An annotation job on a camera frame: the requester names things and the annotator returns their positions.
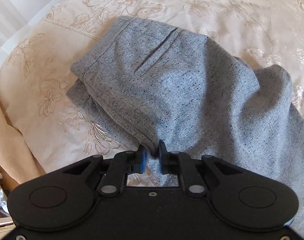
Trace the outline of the grey speckled pants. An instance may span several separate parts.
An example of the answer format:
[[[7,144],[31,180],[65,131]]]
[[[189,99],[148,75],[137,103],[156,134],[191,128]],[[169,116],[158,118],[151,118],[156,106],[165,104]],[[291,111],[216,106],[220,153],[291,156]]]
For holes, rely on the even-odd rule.
[[[153,154],[163,140],[288,185],[304,237],[304,119],[284,68],[254,70],[205,35],[121,16],[71,71],[71,101],[130,148]]]

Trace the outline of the beige bed skirt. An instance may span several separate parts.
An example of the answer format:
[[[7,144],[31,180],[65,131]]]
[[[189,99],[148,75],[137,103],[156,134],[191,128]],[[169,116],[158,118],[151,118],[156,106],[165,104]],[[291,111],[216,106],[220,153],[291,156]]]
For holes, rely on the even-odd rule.
[[[3,186],[8,191],[45,174],[21,133],[8,124],[1,107],[0,173],[3,175]]]

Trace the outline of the cream floral embroidered bedspread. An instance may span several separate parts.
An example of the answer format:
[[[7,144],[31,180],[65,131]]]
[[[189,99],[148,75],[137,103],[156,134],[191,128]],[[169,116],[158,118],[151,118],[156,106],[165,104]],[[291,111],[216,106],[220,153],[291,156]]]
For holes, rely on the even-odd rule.
[[[0,22],[23,3],[43,9],[0,49],[0,107],[45,172],[125,148],[66,95],[71,65],[122,15],[207,35],[252,68],[282,66],[304,118],[304,0],[0,0]]]

